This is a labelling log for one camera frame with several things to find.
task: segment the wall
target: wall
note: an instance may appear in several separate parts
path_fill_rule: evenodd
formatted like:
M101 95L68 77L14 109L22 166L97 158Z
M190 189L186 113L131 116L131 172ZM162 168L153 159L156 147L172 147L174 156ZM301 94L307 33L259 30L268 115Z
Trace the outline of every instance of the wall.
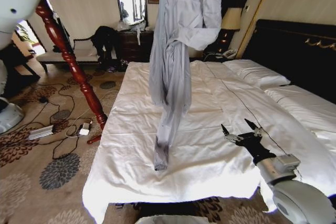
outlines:
M114 27L120 19L117 0L50 0L50 2L72 39L90 37L99 26ZM159 5L148 4L147 7L149 26L155 27ZM52 50L54 44L49 39L41 18L34 13L29 22L46 50Z
M252 18L254 16L254 13L257 10L258 4L260 0L247 0L245 6L249 6L248 12L243 11L242 17L240 20L240 31L235 32L230 48L238 49L240 46L240 43L243 40L243 37L252 21Z
M264 0L256 18L252 20L252 29L246 35L239 53L244 52L258 19L336 25L335 6L336 0ZM236 47L241 41L242 36L237 33L231 46Z

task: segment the wooden bedpost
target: wooden bedpost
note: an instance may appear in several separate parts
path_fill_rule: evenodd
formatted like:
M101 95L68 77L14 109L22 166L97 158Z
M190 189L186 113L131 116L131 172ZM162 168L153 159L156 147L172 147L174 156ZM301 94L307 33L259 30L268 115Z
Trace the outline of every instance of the wooden bedpost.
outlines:
M88 105L93 113L96 115L97 121L101 129L104 128L107 116L103 112L100 101L94 93L92 86L88 83L83 70L76 62L75 54L72 52L67 38L62 29L53 18L52 10L50 9L47 0L41 0L36 7L36 13L42 18L47 33L54 44L61 50L63 59L68 63L70 71L74 79L79 83L80 90L84 94ZM88 141L88 144L99 141L100 136Z

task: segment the black headboard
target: black headboard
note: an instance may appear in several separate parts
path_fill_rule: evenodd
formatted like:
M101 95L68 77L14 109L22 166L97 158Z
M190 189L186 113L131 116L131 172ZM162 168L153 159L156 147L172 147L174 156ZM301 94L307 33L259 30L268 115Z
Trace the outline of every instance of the black headboard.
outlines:
M336 103L336 26L260 19L243 58Z

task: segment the patterned carpet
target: patterned carpet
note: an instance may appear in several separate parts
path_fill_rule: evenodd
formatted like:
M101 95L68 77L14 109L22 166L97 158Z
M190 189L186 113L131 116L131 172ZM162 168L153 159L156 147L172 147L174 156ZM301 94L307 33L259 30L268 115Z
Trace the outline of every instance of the patterned carpet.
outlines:
M41 76L10 101L26 116L19 125L0 135L0 224L69 223L87 224L93 220L81 201L99 143L86 141L101 133L89 110L76 123L93 120L89 136L66 138L67 128L87 108L86 100L65 67L48 65L49 74L32 59L29 65ZM123 73L107 73L84 66L105 113L108 115L123 79ZM47 97L49 103L40 103ZM55 134L27 140L31 130L53 124ZM266 206L258 191L251 199L212 197L180 204L111 204L104 223L135 223L142 216L178 214L205 216L215 223L289 223L280 213L263 213Z

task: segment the charger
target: charger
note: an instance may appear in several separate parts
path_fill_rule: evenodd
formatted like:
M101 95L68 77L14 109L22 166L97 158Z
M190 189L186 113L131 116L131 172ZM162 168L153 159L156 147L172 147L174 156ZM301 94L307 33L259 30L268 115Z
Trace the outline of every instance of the charger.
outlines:
M89 135L89 132L90 132L90 124L83 123L83 125L81 125L81 129L79 130L79 135L87 136Z

